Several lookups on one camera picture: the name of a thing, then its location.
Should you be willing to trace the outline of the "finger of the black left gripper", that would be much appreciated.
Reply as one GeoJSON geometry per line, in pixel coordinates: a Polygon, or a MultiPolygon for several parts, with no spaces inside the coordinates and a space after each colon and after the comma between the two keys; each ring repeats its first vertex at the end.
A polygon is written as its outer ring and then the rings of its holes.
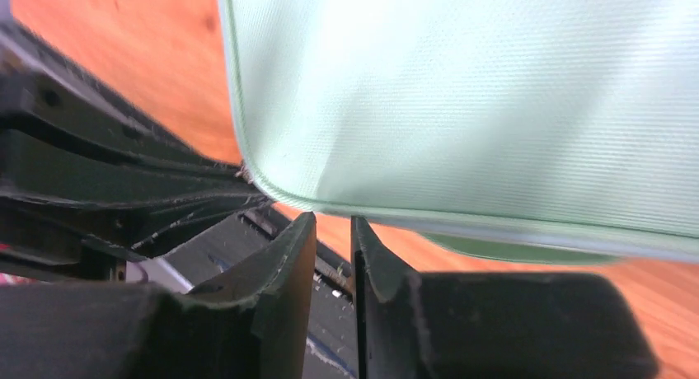
{"type": "Polygon", "coordinates": [[[261,194],[103,207],[3,198],[1,271],[40,281],[123,280],[124,263],[165,255],[269,204],[261,194]]]}
{"type": "Polygon", "coordinates": [[[75,208],[255,203],[237,168],[38,72],[1,78],[1,195],[75,208]]]}

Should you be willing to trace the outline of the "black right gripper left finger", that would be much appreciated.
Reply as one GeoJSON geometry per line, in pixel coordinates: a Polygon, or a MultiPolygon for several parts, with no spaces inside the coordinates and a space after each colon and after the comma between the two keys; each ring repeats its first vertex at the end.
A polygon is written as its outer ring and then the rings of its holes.
{"type": "Polygon", "coordinates": [[[1,289],[4,378],[299,378],[316,258],[303,213],[187,294],[154,283],[1,289]]]}

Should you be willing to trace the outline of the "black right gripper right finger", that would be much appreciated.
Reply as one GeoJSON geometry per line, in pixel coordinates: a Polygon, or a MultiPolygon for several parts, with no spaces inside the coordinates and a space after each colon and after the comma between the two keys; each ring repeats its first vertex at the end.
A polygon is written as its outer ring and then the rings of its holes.
{"type": "Polygon", "coordinates": [[[351,220],[362,378],[654,378],[622,294],[576,272],[421,273],[351,220]]]}

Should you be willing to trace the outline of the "mint green medicine kit case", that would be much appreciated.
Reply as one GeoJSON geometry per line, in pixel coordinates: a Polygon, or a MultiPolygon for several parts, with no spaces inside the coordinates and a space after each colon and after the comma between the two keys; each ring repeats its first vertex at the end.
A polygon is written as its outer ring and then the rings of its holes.
{"type": "Polygon", "coordinates": [[[495,260],[698,259],[698,0],[218,0],[290,207],[495,260]]]}

